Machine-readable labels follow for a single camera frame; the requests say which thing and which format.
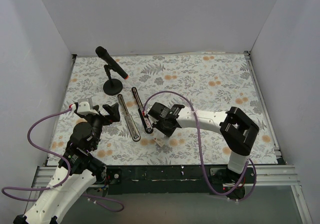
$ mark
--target microphone stand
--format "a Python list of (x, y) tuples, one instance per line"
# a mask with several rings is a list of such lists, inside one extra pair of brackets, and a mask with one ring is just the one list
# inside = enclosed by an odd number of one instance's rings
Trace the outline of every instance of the microphone stand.
[(112, 70), (111, 66), (104, 65), (103, 67), (109, 79), (105, 82), (103, 86), (103, 91), (107, 95), (111, 95), (111, 96), (119, 94), (123, 88), (122, 82), (120, 80), (111, 78), (111, 73), (110, 73), (110, 70)]

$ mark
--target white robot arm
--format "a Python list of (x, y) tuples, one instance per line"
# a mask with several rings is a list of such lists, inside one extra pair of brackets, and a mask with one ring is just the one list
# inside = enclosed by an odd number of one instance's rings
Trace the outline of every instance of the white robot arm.
[(90, 152), (97, 149), (102, 127), (120, 121), (118, 103), (102, 107), (109, 115), (101, 115), (99, 106), (93, 106), (91, 98), (78, 100), (71, 105), (72, 110), (87, 122), (77, 124), (67, 143), (63, 156), (71, 166), (68, 179), (60, 183), (68, 174), (68, 167), (61, 159), (47, 187), (36, 203), (24, 215), (18, 215), (14, 224), (58, 224), (75, 201), (96, 182), (105, 180), (107, 167)]
[[(176, 128), (196, 128), (193, 111), (184, 105), (171, 109), (156, 102), (148, 111), (153, 127), (170, 137)], [(196, 111), (200, 129), (221, 134), (231, 149), (228, 170), (241, 174), (257, 137), (259, 127), (240, 108), (229, 111)]]

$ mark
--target floral tablecloth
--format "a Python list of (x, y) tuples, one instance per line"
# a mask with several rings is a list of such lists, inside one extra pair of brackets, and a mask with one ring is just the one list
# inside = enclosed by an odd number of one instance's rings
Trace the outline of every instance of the floral tablecloth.
[[(190, 99), (195, 109), (224, 111), (231, 106), (240, 107), (260, 127), (251, 152), (253, 161), (277, 163), (274, 145), (244, 55), (130, 56), (115, 57), (115, 60), (129, 74), (129, 78), (123, 80), (115, 72), (111, 73), (113, 78), (121, 80), (124, 85), (121, 94), (140, 131), (141, 140), (132, 141), (120, 107), (121, 122), (103, 128), (98, 150), (93, 153), (105, 164), (200, 163), (196, 129), (177, 129), (162, 147), (153, 140), (159, 132), (155, 131), (151, 135), (145, 133), (131, 92), (133, 86), (138, 89), (142, 101), (158, 91), (172, 90)], [(103, 85), (107, 80), (104, 64), (98, 57), (76, 59), (62, 109), (67, 109), (69, 104), (86, 97), (91, 97), (93, 104), (100, 106), (118, 101), (116, 96), (107, 96), (103, 92)], [(168, 107), (173, 104), (187, 105), (184, 100), (172, 94), (154, 97), (149, 106), (154, 102), (161, 102)], [(74, 126), (81, 121), (84, 120), (71, 112), (61, 116), (51, 150), (63, 154)], [(201, 135), (205, 163), (226, 164), (230, 149), (223, 137), (208, 131), (202, 131)], [(58, 158), (49, 155), (47, 163), (57, 165)]]

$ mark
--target white wall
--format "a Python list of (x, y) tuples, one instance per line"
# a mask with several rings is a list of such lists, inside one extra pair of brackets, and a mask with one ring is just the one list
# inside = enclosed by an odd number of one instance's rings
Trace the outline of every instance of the white wall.
[(73, 54), (251, 50), (276, 0), (42, 0)]
[(277, 0), (252, 57), (281, 151), (320, 223), (320, 0)]
[[(45, 155), (29, 145), (26, 133), (60, 109), (71, 59), (41, 0), (0, 0), (0, 188), (31, 186)], [(35, 129), (37, 144), (49, 146), (54, 122)], [(25, 206), (0, 193), (0, 223), (12, 223)]]

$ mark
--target black microphone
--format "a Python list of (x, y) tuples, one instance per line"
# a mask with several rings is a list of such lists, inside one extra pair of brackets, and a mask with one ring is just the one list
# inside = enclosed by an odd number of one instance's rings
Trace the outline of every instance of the black microphone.
[(106, 61), (113, 71), (117, 72), (125, 80), (129, 78), (129, 75), (118, 65), (118, 63), (109, 55), (107, 50), (101, 46), (95, 49), (95, 53), (99, 58)]

